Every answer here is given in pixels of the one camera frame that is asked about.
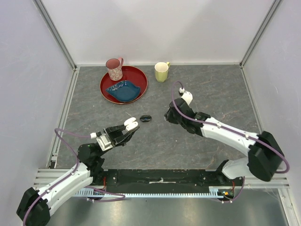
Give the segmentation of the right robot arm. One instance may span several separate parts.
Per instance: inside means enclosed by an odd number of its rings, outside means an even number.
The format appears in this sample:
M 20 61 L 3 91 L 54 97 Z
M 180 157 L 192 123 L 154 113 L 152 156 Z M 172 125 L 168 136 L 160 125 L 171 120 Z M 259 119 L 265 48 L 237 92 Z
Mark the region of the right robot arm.
M 246 132 L 221 123 L 209 114 L 195 113 L 183 98 L 169 104 L 165 120 L 181 125 L 191 134 L 220 141 L 245 155 L 238 160 L 222 162 L 215 174 L 216 182 L 220 185 L 227 185 L 232 179 L 249 175 L 269 182 L 284 161 L 284 154 L 271 133 Z

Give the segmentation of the black earbud charging case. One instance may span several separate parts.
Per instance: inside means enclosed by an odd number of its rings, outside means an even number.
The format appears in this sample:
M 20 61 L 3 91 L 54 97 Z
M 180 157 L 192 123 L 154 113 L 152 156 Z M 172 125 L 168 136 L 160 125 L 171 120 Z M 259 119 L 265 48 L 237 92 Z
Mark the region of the black earbud charging case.
M 150 115 L 142 115 L 139 120 L 140 122 L 150 122 L 152 120 L 152 117 Z

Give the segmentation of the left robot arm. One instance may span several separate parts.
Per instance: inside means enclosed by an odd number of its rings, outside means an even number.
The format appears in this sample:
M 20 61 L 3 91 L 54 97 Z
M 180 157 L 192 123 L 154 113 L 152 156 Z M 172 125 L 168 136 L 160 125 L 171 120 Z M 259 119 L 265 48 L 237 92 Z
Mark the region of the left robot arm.
M 17 215 L 24 226 L 45 226 L 56 210 L 82 188 L 99 185 L 104 178 L 102 156 L 109 150 L 124 146 L 139 129 L 135 118 L 119 126 L 93 132 L 88 138 L 96 142 L 80 145 L 76 164 L 55 181 L 36 190 L 27 189 L 17 208 Z

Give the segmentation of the white earbud charging case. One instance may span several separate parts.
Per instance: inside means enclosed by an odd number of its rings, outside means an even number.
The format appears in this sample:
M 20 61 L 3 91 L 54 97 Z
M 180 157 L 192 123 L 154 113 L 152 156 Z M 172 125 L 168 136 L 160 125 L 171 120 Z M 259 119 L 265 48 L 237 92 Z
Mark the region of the white earbud charging case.
M 124 122 L 124 126 L 126 131 L 131 131 L 138 127 L 138 122 L 136 121 L 135 117 L 131 117 Z

